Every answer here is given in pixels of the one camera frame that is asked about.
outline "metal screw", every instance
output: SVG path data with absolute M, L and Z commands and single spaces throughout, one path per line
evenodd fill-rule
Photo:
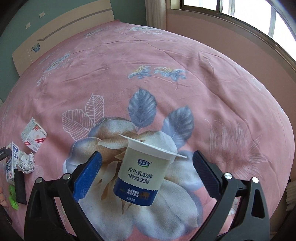
M 252 181 L 253 181 L 254 183 L 258 183 L 258 182 L 259 182 L 259 179 L 258 179 L 257 177 L 253 177 L 253 178 L 252 178 Z
M 39 177 L 36 179 L 36 183 L 41 183 L 42 182 L 42 177 Z
M 232 178 L 232 175 L 230 174 L 230 173 L 225 173 L 224 174 L 224 177 L 226 178 L 226 179 L 231 179 Z
M 71 175 L 69 173 L 66 173 L 66 174 L 63 175 L 64 180 L 69 180 L 70 177 L 71 177 Z

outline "teal wall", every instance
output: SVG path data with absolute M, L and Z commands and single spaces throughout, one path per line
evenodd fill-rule
M 19 75 L 12 53 L 43 25 L 76 7 L 94 0 L 29 0 L 16 13 L 0 37 L 0 99 L 5 101 Z M 121 22 L 146 25 L 145 0 L 110 0 L 115 19 Z

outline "yogurt cup rim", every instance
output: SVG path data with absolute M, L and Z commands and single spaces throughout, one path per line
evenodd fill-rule
M 138 140 L 136 140 L 136 139 L 133 139 L 133 138 L 130 138 L 130 137 L 127 137 L 127 136 L 123 136 L 123 135 L 121 135 L 121 134 L 119 134 L 119 135 L 120 135 L 121 137 L 124 137 L 124 138 L 128 139 L 128 140 L 131 140 L 131 141 L 137 142 L 137 143 L 139 143 L 139 144 L 142 144 L 142 145 L 144 145 L 144 146 L 147 146 L 147 147 L 150 147 L 150 148 L 156 149 L 156 150 L 158 150 L 158 151 L 162 151 L 162 152 L 167 153 L 167 154 L 170 154 L 170 155 L 172 155 L 172 156 L 177 156 L 177 157 L 182 157 L 182 158 L 188 158 L 187 156 L 182 156 L 182 155 L 180 155 L 180 154 L 178 154 L 178 153 L 174 153 L 174 152 L 171 152 L 171 151 L 167 151 L 167 150 L 165 150 L 165 149 L 162 149 L 162 148 L 159 148 L 159 147 L 156 147 L 156 146 L 152 146 L 152 145 L 150 145 L 150 144 L 147 144 L 147 143 L 144 143 L 144 142 L 138 141 Z

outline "blue and green logo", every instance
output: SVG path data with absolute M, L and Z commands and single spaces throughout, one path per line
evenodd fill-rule
M 139 159 L 138 160 L 138 165 L 141 166 L 141 167 L 149 167 L 150 162 L 145 161 L 145 160 L 142 160 L 142 159 Z

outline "wall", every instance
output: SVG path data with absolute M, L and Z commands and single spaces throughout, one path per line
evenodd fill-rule
M 168 9 L 166 29 L 218 50 L 261 81 L 288 115 L 296 137 L 296 73 L 273 48 L 239 26 L 196 12 Z M 296 161 L 291 179 L 296 180 Z
M 19 79 L 12 53 L 40 27 L 81 5 L 94 0 L 29 0 L 16 13 L 0 37 L 0 99 L 5 101 Z M 122 22 L 146 25 L 145 0 L 110 0 L 115 19 Z

